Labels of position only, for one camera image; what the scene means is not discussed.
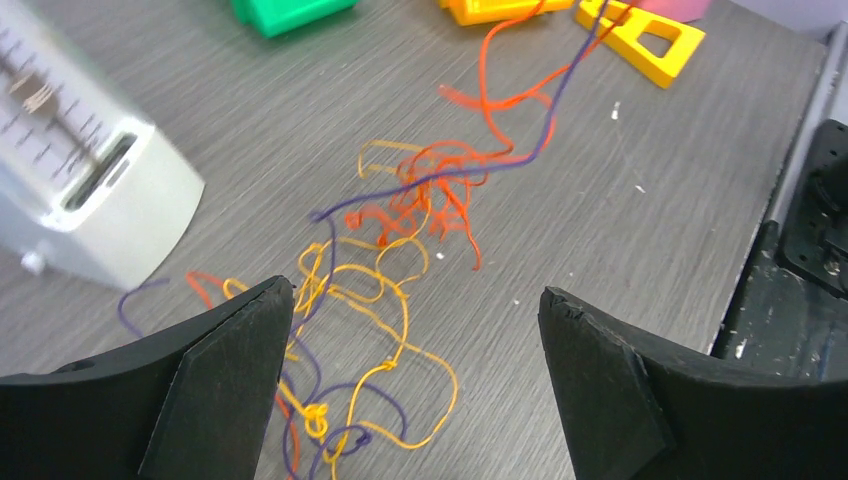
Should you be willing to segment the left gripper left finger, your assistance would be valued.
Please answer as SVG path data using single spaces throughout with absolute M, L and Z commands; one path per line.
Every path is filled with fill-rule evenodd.
M 1 380 L 5 479 L 250 479 L 293 316 L 271 277 L 48 374 Z

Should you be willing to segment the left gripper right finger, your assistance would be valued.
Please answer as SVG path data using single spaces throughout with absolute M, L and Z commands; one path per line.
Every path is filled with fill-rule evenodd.
M 579 479 L 843 479 L 847 384 L 763 373 L 557 287 L 538 325 Z

